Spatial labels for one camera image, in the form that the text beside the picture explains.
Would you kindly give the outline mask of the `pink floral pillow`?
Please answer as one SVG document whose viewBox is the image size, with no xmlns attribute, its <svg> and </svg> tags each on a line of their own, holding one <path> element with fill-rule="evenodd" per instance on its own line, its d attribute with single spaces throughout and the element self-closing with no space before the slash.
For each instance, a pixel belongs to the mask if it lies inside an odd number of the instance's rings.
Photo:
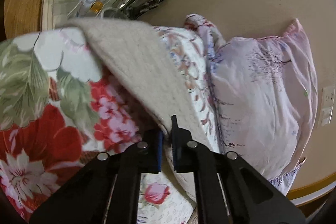
<svg viewBox="0 0 336 224">
<path fill-rule="evenodd" d="M 303 165 L 317 115 L 317 73 L 295 19 L 280 36 L 224 40 L 198 14 L 185 28 L 203 40 L 222 153 L 234 151 L 282 194 Z"/>
</svg>

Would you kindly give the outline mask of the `floral quilted bedspread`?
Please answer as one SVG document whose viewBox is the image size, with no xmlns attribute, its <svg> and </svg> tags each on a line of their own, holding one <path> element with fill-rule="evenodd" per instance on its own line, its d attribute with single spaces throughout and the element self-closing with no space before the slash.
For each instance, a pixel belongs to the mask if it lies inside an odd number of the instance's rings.
<svg viewBox="0 0 336 224">
<path fill-rule="evenodd" d="M 183 76 L 191 102 L 210 149 L 219 151 L 215 112 L 207 82 L 203 40 L 193 31 L 156 27 L 160 41 Z M 183 190 L 165 157 L 159 174 L 143 174 L 137 223 L 195 223 L 196 203 Z"/>
</svg>

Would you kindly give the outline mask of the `white wall switch plate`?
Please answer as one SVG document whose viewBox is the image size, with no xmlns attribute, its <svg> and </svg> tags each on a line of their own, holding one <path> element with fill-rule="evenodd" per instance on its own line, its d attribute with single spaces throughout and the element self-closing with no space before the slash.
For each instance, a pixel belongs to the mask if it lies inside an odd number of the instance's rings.
<svg viewBox="0 0 336 224">
<path fill-rule="evenodd" d="M 318 126 L 323 127 L 331 122 L 335 100 L 335 86 L 328 86 L 322 89 L 321 109 L 319 113 Z"/>
</svg>

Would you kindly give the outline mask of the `red green floral blanket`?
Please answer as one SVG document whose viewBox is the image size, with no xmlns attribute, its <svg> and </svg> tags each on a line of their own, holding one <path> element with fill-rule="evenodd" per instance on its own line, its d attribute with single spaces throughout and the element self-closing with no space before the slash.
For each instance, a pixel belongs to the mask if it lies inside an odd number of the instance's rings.
<svg viewBox="0 0 336 224">
<path fill-rule="evenodd" d="M 139 127 L 78 28 L 1 42 L 1 189 L 32 213 L 99 152 L 123 152 Z"/>
</svg>

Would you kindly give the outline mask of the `beige cable knit sweater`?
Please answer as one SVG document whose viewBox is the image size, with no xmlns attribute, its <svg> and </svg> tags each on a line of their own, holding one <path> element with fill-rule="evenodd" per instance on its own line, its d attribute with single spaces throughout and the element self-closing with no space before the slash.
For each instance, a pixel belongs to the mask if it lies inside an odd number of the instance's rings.
<svg viewBox="0 0 336 224">
<path fill-rule="evenodd" d="M 77 18 L 64 23 L 83 32 L 94 55 L 112 74 L 112 85 L 141 132 L 172 129 L 171 117 L 210 148 L 183 76 L 155 27 L 137 20 Z"/>
</svg>

